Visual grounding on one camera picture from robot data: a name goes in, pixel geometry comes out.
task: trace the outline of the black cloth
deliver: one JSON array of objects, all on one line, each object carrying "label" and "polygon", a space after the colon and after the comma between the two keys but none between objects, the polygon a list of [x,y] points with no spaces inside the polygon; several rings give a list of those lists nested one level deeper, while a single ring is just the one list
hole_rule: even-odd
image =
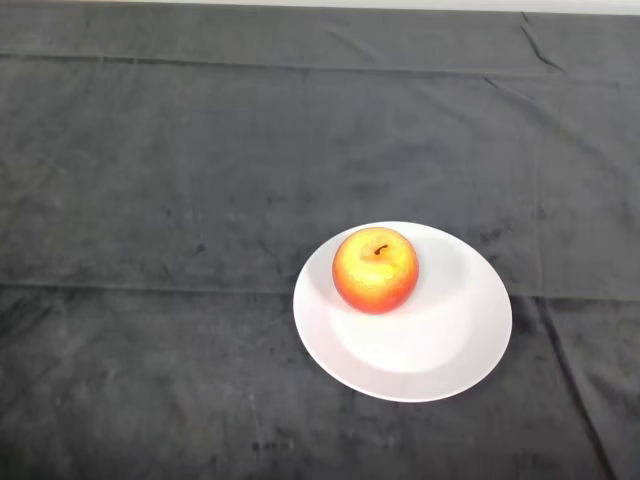
[{"label": "black cloth", "polygon": [[[640,19],[0,6],[0,478],[640,478]],[[354,225],[450,232],[514,331],[447,400],[291,311]]]}]

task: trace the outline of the apple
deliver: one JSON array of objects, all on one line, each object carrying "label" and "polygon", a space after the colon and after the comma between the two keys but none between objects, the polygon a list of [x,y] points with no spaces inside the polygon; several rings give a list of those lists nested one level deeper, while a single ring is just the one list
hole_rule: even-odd
[{"label": "apple", "polygon": [[418,282],[413,245],[390,228],[363,228],[350,235],[333,259],[333,283],[340,296],[365,313],[402,305]]}]

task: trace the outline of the white wall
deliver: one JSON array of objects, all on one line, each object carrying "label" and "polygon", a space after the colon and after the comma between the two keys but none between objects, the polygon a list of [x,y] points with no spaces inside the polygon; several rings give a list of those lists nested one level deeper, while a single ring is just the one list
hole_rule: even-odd
[{"label": "white wall", "polygon": [[481,10],[640,15],[640,0],[115,0],[148,3],[217,3],[300,7]]}]

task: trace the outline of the white plate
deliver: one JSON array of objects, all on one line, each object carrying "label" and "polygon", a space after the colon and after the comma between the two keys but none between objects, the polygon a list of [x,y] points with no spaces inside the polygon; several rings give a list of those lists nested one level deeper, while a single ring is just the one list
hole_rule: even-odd
[{"label": "white plate", "polygon": [[[365,227],[388,227],[413,244],[420,276],[407,302],[383,315],[350,307],[333,285],[340,244]],[[426,402],[460,393],[498,364],[511,335],[511,304],[482,255],[441,230],[406,222],[361,225],[307,260],[293,313],[302,343],[330,375],[373,397]]]}]

